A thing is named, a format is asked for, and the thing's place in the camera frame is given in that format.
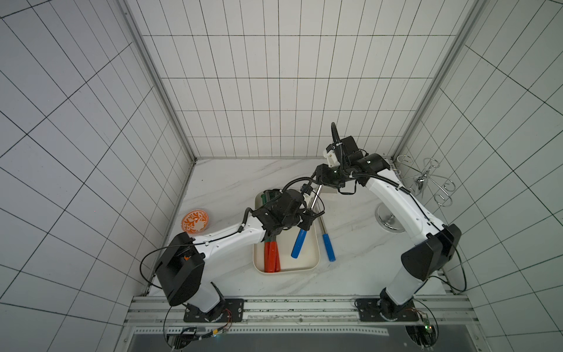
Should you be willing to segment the green hoe red grip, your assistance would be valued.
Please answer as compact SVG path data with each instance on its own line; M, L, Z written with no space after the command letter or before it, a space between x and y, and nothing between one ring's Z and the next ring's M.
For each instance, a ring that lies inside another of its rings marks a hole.
M282 192L280 189L265 190L261 195L262 206L265 206L266 208L273 207L278 203L281 195Z

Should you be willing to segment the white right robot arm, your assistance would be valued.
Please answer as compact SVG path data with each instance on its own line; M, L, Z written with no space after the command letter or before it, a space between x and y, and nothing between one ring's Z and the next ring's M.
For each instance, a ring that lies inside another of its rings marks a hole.
M383 157L363 153L352 136L342 139L334 132L332 139L323 153L327 162L315 170L316 181L333 189L341 189L347 182L365 187L390 210L413 242L401 255L402 266L378 301L382 318L396 321L431 274L452 259L461 231L421 205Z

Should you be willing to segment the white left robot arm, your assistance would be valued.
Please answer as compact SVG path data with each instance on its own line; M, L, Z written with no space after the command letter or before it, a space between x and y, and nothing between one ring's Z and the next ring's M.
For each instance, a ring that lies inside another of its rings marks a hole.
M285 230L308 231L324 215L316 211L310 191L276 190L273 199L259 208L246 208L239 225L233 225L197 240L188 233L176 235L157 260L155 274L171 307L197 308L212 321L226 309L225 298L205 274L206 265L245 246L272 241Z

